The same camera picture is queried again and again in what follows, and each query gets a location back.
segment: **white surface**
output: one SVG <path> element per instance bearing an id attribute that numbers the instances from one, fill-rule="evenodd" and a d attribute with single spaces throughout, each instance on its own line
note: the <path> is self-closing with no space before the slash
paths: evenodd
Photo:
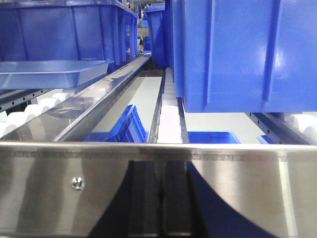
<path id="1" fill-rule="evenodd" d="M 53 108 L 60 104 L 60 99 L 58 98 L 43 98 L 39 101 L 39 104 L 48 106 L 48 108 Z"/>
<path id="2" fill-rule="evenodd" d="M 70 94 L 69 93 L 54 93 L 52 95 L 52 98 L 57 98 L 59 99 L 61 102 L 65 101 L 66 99 L 70 98 Z"/>
<path id="3" fill-rule="evenodd" d="M 0 122 L 5 122 L 6 118 L 8 116 L 6 115 L 6 111 L 3 111 L 0 113 Z"/>
<path id="4" fill-rule="evenodd" d="M 0 122 L 0 138 L 17 129 L 15 124 Z"/>
<path id="5" fill-rule="evenodd" d="M 34 114 L 34 116 L 39 116 L 40 114 L 46 112 L 49 109 L 46 105 L 41 104 L 30 104 L 25 108 L 26 113 Z"/>
<path id="6" fill-rule="evenodd" d="M 14 124 L 17 127 L 22 126 L 23 124 L 27 123 L 28 121 L 35 118 L 34 114 L 26 113 L 26 112 L 13 112 L 8 115 L 6 119 L 6 123 Z"/>
<path id="7" fill-rule="evenodd" d="M 286 121 L 300 132 L 304 132 L 311 125 L 317 125 L 317 118 L 307 114 L 293 114 Z"/>

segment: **shallow blue tray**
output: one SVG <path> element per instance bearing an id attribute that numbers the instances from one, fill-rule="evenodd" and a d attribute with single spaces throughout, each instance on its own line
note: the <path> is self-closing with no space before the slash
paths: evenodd
<path id="1" fill-rule="evenodd" d="M 0 89 L 75 88 L 106 74 L 109 60 L 0 62 Z"/>

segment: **roller conveyor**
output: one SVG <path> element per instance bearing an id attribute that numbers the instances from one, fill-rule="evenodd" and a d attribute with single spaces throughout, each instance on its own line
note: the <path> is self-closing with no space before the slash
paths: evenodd
<path id="1" fill-rule="evenodd" d="M 164 72 L 149 60 L 1 139 L 0 236 L 313 238 L 317 148 L 271 114 L 247 113 L 275 143 L 293 145 L 156 144 L 164 73 L 150 143 L 82 142 L 136 77 Z"/>

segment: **stainless steel rail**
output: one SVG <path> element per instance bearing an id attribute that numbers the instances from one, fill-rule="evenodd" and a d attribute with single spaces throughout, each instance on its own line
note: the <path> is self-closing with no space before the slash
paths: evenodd
<path id="1" fill-rule="evenodd" d="M 131 85 L 150 54 L 107 75 L 2 140 L 82 141 Z"/>
<path id="2" fill-rule="evenodd" d="M 311 139 L 291 128 L 270 113 L 247 113 L 247 116 L 276 144 L 315 145 Z"/>
<path id="3" fill-rule="evenodd" d="M 0 90 L 0 112 L 25 103 L 51 89 Z"/>
<path id="4" fill-rule="evenodd" d="M 229 206 L 277 237 L 317 232 L 316 146 L 0 142 L 0 154 L 2 236 L 84 237 L 130 161 L 168 160 L 191 161 Z M 78 177 L 81 191 L 70 184 Z"/>

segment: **bolt head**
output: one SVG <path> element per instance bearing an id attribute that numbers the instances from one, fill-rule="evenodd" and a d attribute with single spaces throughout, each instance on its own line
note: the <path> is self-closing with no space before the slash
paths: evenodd
<path id="1" fill-rule="evenodd" d="M 71 187 L 76 191 L 81 191 L 85 187 L 85 182 L 81 177 L 74 177 L 71 181 Z"/>

